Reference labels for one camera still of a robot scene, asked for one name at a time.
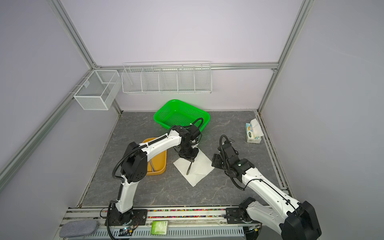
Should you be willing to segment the green card box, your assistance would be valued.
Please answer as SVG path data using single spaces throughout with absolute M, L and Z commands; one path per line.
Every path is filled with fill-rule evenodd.
M 151 235 L 165 236 L 168 233 L 168 221 L 153 221 L 151 227 Z

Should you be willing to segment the yellow plastic tray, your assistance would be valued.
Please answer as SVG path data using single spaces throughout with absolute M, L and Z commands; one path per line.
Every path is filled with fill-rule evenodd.
M 151 160 L 156 171 L 152 173 L 150 163 L 148 162 L 147 176 L 161 175 L 166 171 L 167 151 L 159 153 L 158 155 L 154 156 Z

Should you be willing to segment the silver fork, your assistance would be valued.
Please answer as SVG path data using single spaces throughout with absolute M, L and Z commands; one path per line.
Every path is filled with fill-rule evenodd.
M 150 163 L 150 166 L 151 166 L 152 173 L 154 173 L 156 170 L 154 168 L 152 160 L 150 160 L 149 163 Z

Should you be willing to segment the white mesh box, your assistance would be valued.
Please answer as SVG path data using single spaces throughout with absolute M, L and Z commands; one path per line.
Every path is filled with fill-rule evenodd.
M 107 111 L 122 87 L 117 70 L 94 70 L 74 94 L 83 110 Z

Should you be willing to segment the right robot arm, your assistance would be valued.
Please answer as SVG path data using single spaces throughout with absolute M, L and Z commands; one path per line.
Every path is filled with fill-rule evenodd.
M 226 135 L 220 136 L 218 151 L 212 166 L 224 170 L 238 189 L 249 188 L 268 204 L 264 206 L 252 198 L 245 200 L 241 209 L 250 220 L 269 227 L 284 240 L 317 240 L 322 235 L 315 208 L 284 193 L 249 160 L 240 159 Z

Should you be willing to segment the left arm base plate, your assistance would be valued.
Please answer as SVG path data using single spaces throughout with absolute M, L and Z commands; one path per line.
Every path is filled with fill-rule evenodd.
M 132 209 L 123 214 L 113 209 L 107 214 L 107 220 L 109 226 L 144 226 L 147 215 L 147 209 Z

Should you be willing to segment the tissue box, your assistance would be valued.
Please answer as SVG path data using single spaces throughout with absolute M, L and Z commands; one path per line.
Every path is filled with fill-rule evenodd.
M 261 125 L 257 119 L 251 120 L 250 123 L 245 125 L 246 131 L 246 142 L 252 144 L 260 144 L 264 133 L 262 131 Z

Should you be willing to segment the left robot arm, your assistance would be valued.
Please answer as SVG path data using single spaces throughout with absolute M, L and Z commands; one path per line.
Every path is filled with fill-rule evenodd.
M 158 154 L 175 148 L 179 157 L 193 163 L 198 156 L 200 128 L 203 118 L 196 119 L 188 126 L 174 125 L 167 133 L 146 143 L 132 142 L 122 159 L 115 165 L 112 177 L 120 181 L 118 197 L 110 201 L 106 216 L 106 226 L 129 225 L 136 215 L 133 201 L 138 183 L 148 173 L 148 162 Z

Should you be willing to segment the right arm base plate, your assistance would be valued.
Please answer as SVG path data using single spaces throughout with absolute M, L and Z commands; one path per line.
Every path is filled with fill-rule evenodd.
M 239 207 L 226 208 L 224 218 L 227 220 L 228 224 L 251 224 L 254 222 L 247 212 Z

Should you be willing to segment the green plastic basket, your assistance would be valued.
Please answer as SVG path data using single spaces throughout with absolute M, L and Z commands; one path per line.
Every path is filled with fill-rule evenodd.
M 168 101 L 154 115 L 154 121 L 167 130 L 174 125 L 185 127 L 194 124 L 202 132 L 210 120 L 208 112 L 181 100 Z

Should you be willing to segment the grey cloth pad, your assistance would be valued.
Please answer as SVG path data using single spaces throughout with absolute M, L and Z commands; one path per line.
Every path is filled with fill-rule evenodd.
M 96 220 L 79 220 L 64 224 L 59 232 L 60 238 L 82 237 L 93 234 L 99 226 Z

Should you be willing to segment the white paper napkin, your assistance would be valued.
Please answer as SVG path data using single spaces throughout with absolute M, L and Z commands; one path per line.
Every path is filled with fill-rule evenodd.
M 199 150 L 199 153 L 192 164 L 191 171 L 187 176 L 186 172 L 190 163 L 191 162 L 185 159 L 179 158 L 174 162 L 174 165 L 192 187 L 195 187 L 214 169 L 214 167 L 212 167 L 212 161 L 203 153 L 202 150 Z

